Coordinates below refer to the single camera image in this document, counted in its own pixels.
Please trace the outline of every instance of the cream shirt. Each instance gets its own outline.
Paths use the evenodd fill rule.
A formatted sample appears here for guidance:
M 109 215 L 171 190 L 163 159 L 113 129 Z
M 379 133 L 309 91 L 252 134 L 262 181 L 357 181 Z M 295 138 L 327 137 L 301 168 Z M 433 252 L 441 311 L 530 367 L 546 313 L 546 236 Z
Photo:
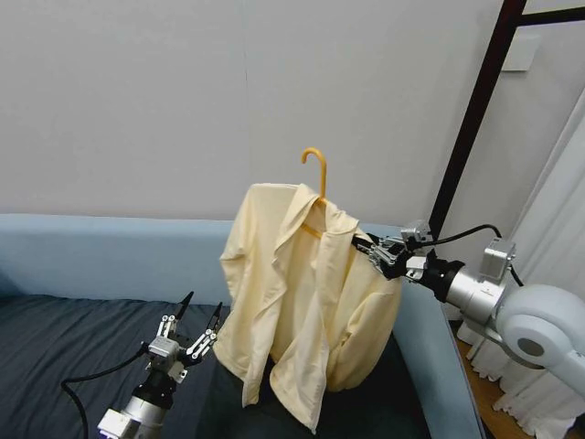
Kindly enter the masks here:
M 233 301 L 213 347 L 243 380 L 242 406 L 258 402 L 270 354 L 274 393 L 313 432 L 325 387 L 355 387 L 378 362 L 400 301 L 400 280 L 351 245 L 368 239 L 357 220 L 318 198 L 305 185 L 249 189 L 220 258 Z

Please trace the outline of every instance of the orange hanger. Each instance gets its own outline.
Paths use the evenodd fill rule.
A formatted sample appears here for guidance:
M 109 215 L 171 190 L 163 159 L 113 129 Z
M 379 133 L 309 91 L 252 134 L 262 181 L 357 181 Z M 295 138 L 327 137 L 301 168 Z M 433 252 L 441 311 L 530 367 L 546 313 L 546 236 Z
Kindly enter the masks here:
M 321 163 L 321 188 L 319 191 L 319 199 L 317 199 L 317 202 L 324 206 L 327 203 L 327 200 L 325 199 L 325 184 L 327 181 L 327 161 L 325 160 L 323 153 L 319 151 L 317 148 L 307 148 L 303 151 L 303 155 L 301 155 L 301 162 L 306 163 L 307 156 L 309 154 L 315 155 L 319 159 L 319 162 Z M 301 229 L 311 233 L 313 236 L 315 236 L 315 238 L 321 239 L 321 232 L 313 229 L 312 227 L 309 227 L 303 223 L 301 224 Z

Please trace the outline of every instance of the hanger hook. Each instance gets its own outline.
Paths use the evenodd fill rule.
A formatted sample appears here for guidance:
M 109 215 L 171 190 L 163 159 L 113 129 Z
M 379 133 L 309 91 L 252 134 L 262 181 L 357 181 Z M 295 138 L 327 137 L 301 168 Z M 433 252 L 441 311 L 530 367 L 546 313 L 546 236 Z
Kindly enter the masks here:
M 327 161 L 325 160 L 325 156 L 323 155 L 323 153 L 321 151 L 319 151 L 317 148 L 307 148 L 303 151 L 303 155 L 301 155 L 301 161 L 303 163 L 307 162 L 307 156 L 309 154 L 315 155 L 319 159 L 319 162 L 321 163 L 321 193 L 320 193 L 320 197 L 324 199 L 325 198 L 325 184 L 326 184 L 326 179 L 327 179 Z

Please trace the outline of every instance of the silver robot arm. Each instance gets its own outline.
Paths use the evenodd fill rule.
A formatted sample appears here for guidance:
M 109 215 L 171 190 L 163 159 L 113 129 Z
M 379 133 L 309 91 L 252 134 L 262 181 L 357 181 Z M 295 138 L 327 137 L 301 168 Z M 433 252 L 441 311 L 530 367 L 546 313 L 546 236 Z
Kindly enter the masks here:
M 108 409 L 98 424 L 104 439 L 157 439 L 166 412 L 173 405 L 176 385 L 183 382 L 189 366 L 201 362 L 216 341 L 221 303 L 206 330 L 197 340 L 176 333 L 191 296 L 182 301 L 176 316 L 163 316 L 154 340 L 148 345 L 150 362 L 145 382 L 136 387 L 126 407 L 117 412 Z
M 437 258 L 425 222 L 413 222 L 400 235 L 369 248 L 369 259 L 381 273 L 427 286 L 512 359 L 546 368 L 585 398 L 585 302 L 553 286 L 514 285 L 513 242 L 494 238 L 475 273 L 463 262 Z

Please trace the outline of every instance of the shirt collar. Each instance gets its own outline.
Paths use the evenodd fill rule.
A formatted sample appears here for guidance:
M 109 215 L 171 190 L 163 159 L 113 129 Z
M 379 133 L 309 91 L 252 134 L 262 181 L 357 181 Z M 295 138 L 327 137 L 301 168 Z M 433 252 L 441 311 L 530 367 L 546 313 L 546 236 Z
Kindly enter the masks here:
M 319 199 L 319 195 L 310 187 L 301 184 L 296 188 L 292 196 L 291 204 L 281 224 L 279 237 L 276 242 L 276 250 L 299 230 L 317 199 Z M 325 204 L 324 216 L 325 231 L 323 235 L 353 234 L 356 232 L 357 219 L 347 215 L 347 213 L 339 209 L 336 204 L 329 200 Z

